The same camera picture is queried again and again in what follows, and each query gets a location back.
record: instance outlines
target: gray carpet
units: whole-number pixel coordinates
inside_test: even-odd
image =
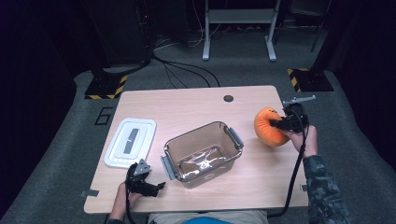
[[[396,223],[396,174],[356,125],[334,74],[326,71],[334,91],[295,92],[291,86],[287,69],[312,66],[325,33],[311,53],[313,34],[283,30],[275,46],[275,63],[268,60],[263,36],[260,32],[217,36],[212,40],[209,62],[201,59],[203,43],[195,48],[175,44],[154,52],[163,60],[202,66],[216,75],[222,87],[273,85],[282,100],[315,94],[317,100],[304,103],[304,107],[310,122],[318,127],[319,152],[332,170],[356,223]],[[188,88],[207,87],[194,74],[173,71]],[[216,87],[213,77],[194,71]],[[114,115],[118,99],[85,100],[84,91],[91,80],[89,72],[76,77],[78,91],[64,124],[0,223],[105,222],[106,215],[84,213],[85,198],[80,194],[90,188],[109,129],[109,124],[95,125],[96,118],[104,107]],[[171,80],[184,88],[174,77]],[[153,60],[128,76],[124,90],[173,88],[163,65]],[[144,223],[145,214],[134,214],[134,218],[138,224]],[[290,208],[285,216],[270,219],[270,223],[307,223],[307,208]]]

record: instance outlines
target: sleeve cuff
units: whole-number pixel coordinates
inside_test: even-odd
[[[123,221],[118,220],[118,219],[112,219],[110,218],[106,224],[125,224]]]
[[[324,166],[323,158],[321,156],[310,156],[303,159],[305,178],[324,176],[327,174],[327,169]]]

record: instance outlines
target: wooden table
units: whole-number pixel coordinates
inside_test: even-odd
[[[233,101],[225,102],[225,95],[231,95]],[[99,193],[87,198],[85,212],[110,213],[118,185],[125,180],[127,170],[107,166],[105,155],[120,122],[126,118],[153,119],[157,123],[147,158],[152,172],[146,181],[154,185],[166,182],[157,197],[140,198],[133,207],[134,212],[283,207],[298,153],[291,142],[271,148],[257,138],[253,120],[265,106],[271,106],[284,116],[273,86],[124,92],[91,185],[91,189]],[[245,143],[242,156],[228,173],[194,189],[184,188],[178,180],[169,180],[161,163],[164,144],[213,121],[223,121],[235,129]],[[306,192],[301,190],[305,182],[301,166],[290,206],[307,206]]]

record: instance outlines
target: orange pumpkin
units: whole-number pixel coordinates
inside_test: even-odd
[[[254,118],[254,131],[265,145],[280,147],[289,141],[289,138],[278,128],[270,125],[270,119],[282,120],[271,107],[263,108]]]

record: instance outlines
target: person's left hand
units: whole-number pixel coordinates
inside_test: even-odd
[[[118,219],[118,220],[123,220],[126,212],[126,206],[125,206],[125,201],[126,201],[126,191],[125,191],[126,185],[125,182],[120,183],[119,189],[117,190],[117,195],[116,199],[114,200],[113,204],[113,209],[111,210],[110,217],[111,219]],[[139,193],[129,193],[128,199],[130,203],[130,208],[133,207],[135,202],[142,196]]]

